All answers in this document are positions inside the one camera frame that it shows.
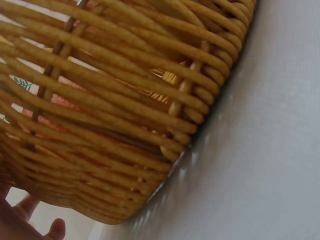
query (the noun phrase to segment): finger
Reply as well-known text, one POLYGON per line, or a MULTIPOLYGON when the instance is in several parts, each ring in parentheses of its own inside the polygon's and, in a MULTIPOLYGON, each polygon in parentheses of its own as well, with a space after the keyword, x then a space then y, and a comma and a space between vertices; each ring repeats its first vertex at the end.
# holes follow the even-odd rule
POLYGON ((21 202, 13 207, 15 212, 26 222, 28 222, 39 204, 39 200, 27 195, 21 202))
POLYGON ((66 223, 60 218, 53 221, 50 231, 45 235, 48 240, 63 240, 66 236, 66 223))
POLYGON ((10 186, 0 182, 0 198, 5 199, 10 191, 10 188, 10 186))

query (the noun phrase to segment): woven rattan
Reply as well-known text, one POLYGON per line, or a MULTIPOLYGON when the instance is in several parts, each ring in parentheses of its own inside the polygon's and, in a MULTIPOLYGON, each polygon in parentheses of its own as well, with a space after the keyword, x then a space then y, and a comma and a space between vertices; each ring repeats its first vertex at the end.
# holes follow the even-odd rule
POLYGON ((119 224, 191 143, 256 0, 23 2, 0 0, 0 180, 119 224))

